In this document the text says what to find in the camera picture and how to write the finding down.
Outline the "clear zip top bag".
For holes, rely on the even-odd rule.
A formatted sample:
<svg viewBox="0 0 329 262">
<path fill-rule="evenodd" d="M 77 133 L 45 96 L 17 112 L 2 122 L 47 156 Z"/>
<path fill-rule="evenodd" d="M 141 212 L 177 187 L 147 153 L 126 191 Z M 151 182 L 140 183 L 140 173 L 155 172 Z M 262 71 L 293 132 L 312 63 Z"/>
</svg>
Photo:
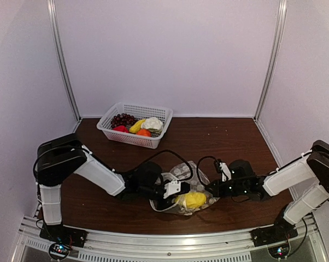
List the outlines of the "clear zip top bag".
<svg viewBox="0 0 329 262">
<path fill-rule="evenodd" d="M 169 190 L 171 195 L 166 194 L 164 199 L 149 201 L 156 212 L 191 216 L 219 200 L 205 189 L 204 185 L 209 183 L 209 179 L 197 169 L 193 161 L 176 165 L 170 172 L 161 175 L 155 185 L 164 182 L 165 190 Z"/>
</svg>

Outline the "yellow fake lemon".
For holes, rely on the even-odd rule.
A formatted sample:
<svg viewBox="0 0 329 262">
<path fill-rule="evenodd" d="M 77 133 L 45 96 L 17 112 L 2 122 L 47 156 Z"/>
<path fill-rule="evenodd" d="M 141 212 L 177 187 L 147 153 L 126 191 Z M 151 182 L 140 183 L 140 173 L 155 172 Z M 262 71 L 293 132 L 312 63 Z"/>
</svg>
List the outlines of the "yellow fake lemon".
<svg viewBox="0 0 329 262">
<path fill-rule="evenodd" d="M 207 201 L 207 197 L 204 193 L 189 192 L 179 195 L 175 199 L 175 203 L 185 209 L 198 209 L 203 206 Z"/>
</svg>

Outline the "orange fake food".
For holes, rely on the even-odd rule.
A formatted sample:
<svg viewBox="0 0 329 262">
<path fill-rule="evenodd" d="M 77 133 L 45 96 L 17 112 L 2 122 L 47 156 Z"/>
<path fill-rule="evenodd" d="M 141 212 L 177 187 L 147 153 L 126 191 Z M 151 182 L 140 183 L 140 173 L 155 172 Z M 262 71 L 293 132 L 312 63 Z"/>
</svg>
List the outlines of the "orange fake food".
<svg viewBox="0 0 329 262">
<path fill-rule="evenodd" d="M 147 129 L 140 129 L 136 134 L 140 136 L 151 137 L 151 132 Z"/>
</svg>

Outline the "yellow fake banana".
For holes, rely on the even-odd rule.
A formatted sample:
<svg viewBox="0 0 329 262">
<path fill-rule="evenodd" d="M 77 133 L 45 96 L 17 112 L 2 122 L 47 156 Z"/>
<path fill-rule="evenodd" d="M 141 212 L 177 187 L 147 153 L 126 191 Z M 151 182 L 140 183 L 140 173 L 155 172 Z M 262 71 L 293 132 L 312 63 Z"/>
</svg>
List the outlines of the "yellow fake banana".
<svg viewBox="0 0 329 262">
<path fill-rule="evenodd" d="M 142 128 L 142 124 L 146 121 L 146 119 L 138 120 L 130 129 L 129 132 L 132 134 L 136 134 Z"/>
</svg>

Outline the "red fake food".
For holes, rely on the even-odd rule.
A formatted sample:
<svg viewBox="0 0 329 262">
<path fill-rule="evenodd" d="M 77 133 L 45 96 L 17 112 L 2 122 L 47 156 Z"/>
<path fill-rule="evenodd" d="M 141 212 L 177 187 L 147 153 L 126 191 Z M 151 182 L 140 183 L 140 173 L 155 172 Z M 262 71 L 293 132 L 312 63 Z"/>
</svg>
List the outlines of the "red fake food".
<svg viewBox="0 0 329 262">
<path fill-rule="evenodd" d="M 123 126 L 123 125 L 114 127 L 112 130 L 113 131 L 117 131 L 117 132 L 129 133 L 127 127 L 126 126 Z"/>
</svg>

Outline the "white fake cauliflower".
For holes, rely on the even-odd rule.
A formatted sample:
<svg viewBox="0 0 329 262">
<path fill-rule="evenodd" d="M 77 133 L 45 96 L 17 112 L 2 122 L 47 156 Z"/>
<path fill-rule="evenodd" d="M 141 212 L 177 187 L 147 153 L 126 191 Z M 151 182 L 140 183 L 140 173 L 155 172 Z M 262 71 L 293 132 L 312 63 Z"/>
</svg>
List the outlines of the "white fake cauliflower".
<svg viewBox="0 0 329 262">
<path fill-rule="evenodd" d="M 142 129 L 146 129 L 152 133 L 160 133 L 163 130 L 163 122 L 157 117 L 147 118 L 141 125 Z"/>
</svg>

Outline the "purple fake grapes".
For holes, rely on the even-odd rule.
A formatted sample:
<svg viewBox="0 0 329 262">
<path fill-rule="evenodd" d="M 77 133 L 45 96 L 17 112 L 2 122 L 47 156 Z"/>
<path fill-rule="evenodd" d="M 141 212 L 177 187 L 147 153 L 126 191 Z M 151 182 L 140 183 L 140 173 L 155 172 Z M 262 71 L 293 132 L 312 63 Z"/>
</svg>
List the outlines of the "purple fake grapes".
<svg viewBox="0 0 329 262">
<path fill-rule="evenodd" d="M 111 119 L 111 127 L 115 128 L 118 126 L 132 126 L 134 125 L 138 120 L 129 114 L 126 113 L 122 113 L 122 114 L 117 114 L 115 116 L 113 116 L 113 118 Z"/>
</svg>

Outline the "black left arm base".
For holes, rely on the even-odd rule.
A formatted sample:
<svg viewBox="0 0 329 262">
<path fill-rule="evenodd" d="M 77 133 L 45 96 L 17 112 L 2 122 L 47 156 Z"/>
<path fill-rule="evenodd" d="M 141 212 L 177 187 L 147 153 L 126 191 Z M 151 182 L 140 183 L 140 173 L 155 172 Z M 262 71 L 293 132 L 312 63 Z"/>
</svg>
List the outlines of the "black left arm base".
<svg viewBox="0 0 329 262">
<path fill-rule="evenodd" d="M 39 237 L 69 247 L 83 248 L 87 237 L 87 231 L 65 227 L 63 224 L 47 225 L 43 223 Z"/>
</svg>

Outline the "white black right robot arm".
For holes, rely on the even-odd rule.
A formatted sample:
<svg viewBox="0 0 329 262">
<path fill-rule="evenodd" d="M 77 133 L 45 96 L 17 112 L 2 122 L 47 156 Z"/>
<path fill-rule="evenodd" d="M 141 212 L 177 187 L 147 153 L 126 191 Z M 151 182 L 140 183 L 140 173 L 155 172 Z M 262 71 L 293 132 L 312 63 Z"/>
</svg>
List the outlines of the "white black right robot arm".
<svg viewBox="0 0 329 262">
<path fill-rule="evenodd" d="M 311 149 L 268 175 L 257 175 L 247 160 L 229 165 L 215 162 L 222 178 L 204 188 L 215 198 L 246 195 L 257 201 L 270 199 L 306 180 L 314 183 L 301 197 L 286 205 L 270 228 L 270 237 L 281 241 L 305 215 L 329 201 L 329 144 L 317 140 Z"/>
</svg>

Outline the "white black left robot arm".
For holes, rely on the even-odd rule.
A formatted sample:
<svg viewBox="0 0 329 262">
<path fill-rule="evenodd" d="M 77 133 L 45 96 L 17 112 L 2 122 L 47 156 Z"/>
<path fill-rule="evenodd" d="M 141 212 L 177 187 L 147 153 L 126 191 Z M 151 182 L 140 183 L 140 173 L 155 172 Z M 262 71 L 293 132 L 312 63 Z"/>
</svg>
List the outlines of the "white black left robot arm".
<svg viewBox="0 0 329 262">
<path fill-rule="evenodd" d="M 56 242 L 68 238 L 68 230 L 62 226 L 61 186 L 70 175 L 79 175 L 116 198 L 166 200 L 181 191 L 181 182 L 166 180 L 161 167 L 151 159 L 130 171 L 116 171 L 102 162 L 75 134 L 41 144 L 33 173 L 39 187 L 46 232 Z"/>
</svg>

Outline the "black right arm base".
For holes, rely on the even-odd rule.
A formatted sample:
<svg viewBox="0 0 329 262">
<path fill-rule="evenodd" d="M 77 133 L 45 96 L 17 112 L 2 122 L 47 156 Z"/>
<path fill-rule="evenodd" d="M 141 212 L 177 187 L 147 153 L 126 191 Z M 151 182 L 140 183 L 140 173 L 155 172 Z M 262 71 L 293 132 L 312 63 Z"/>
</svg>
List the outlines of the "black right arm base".
<svg viewBox="0 0 329 262">
<path fill-rule="evenodd" d="M 287 242 L 289 239 L 298 236 L 298 232 L 294 227 L 284 228 L 276 225 L 256 228 L 250 233 L 255 247 Z"/>
</svg>

